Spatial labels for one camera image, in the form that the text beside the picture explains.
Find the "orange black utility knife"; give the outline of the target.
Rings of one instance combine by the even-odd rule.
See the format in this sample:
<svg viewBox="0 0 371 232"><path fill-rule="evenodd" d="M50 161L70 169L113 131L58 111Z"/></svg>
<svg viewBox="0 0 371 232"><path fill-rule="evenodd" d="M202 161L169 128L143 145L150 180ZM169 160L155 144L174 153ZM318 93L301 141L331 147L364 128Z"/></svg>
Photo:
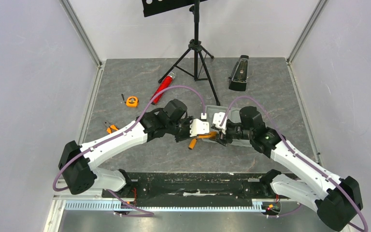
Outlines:
<svg viewBox="0 0 371 232"><path fill-rule="evenodd" d="M196 138L197 139L214 139L217 135L216 131L211 131L208 134L200 134Z"/></svg>

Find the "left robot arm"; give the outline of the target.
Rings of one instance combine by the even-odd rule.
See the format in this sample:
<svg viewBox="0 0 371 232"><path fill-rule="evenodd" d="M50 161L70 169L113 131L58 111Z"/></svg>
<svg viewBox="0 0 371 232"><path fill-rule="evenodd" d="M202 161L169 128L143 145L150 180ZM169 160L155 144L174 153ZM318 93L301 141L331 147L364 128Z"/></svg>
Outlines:
<svg viewBox="0 0 371 232"><path fill-rule="evenodd" d="M176 142L186 140L190 138L193 119L187 113L187 106L174 99L165 107L146 112L123 129L100 139L82 145L76 141L66 143L58 163L66 186L54 187L54 190L68 190L72 195L78 195L89 189L102 188L112 190L120 197L129 196L132 184L126 172L122 169L110 171L99 166L129 148L165 134L173 135Z"/></svg>

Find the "grey plastic tool case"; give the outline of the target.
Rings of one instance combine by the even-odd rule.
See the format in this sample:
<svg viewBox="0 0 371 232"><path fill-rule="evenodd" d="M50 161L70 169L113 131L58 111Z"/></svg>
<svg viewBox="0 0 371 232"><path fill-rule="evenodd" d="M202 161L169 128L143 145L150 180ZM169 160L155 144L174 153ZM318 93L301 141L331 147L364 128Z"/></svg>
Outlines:
<svg viewBox="0 0 371 232"><path fill-rule="evenodd" d="M227 107L225 106L217 106L217 105L206 105L205 106L207 115L207 121L210 123L210 131L217 132L217 130L213 129L213 118L215 113L223 112L225 113L227 110ZM239 114L240 108L231 108L228 113L228 119L230 119L233 123L241 123L240 114ZM237 140L233 139L232 143L228 143L228 145L232 146L239 146L239 147L250 147L252 148L252 145L250 144L249 140Z"/></svg>

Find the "orange handled screwdriver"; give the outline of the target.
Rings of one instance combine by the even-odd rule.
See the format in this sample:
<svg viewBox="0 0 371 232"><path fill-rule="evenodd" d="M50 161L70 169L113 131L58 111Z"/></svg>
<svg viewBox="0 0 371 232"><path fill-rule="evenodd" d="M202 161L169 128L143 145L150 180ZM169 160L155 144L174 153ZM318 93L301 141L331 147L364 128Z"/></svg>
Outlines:
<svg viewBox="0 0 371 232"><path fill-rule="evenodd" d="M195 145L196 145L196 143L197 143L197 139L192 139L191 142L190 142L190 144L189 144L189 146L188 146L188 149L189 150L193 150L194 147L195 147Z"/></svg>

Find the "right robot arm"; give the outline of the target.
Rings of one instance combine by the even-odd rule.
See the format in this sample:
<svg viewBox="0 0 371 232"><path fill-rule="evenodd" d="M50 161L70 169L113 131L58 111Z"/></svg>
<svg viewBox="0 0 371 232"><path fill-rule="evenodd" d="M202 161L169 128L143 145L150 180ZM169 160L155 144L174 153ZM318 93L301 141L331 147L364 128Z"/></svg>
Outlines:
<svg viewBox="0 0 371 232"><path fill-rule="evenodd" d="M278 170L261 178L265 197L282 195L315 211L330 229L340 232L363 208L359 183L351 176L342 178L323 168L300 151L280 132L266 126L256 107L239 110L240 121L233 122L225 112L210 119L219 133L216 141L227 146L236 140L248 141L255 151L290 170L294 180Z"/></svg>

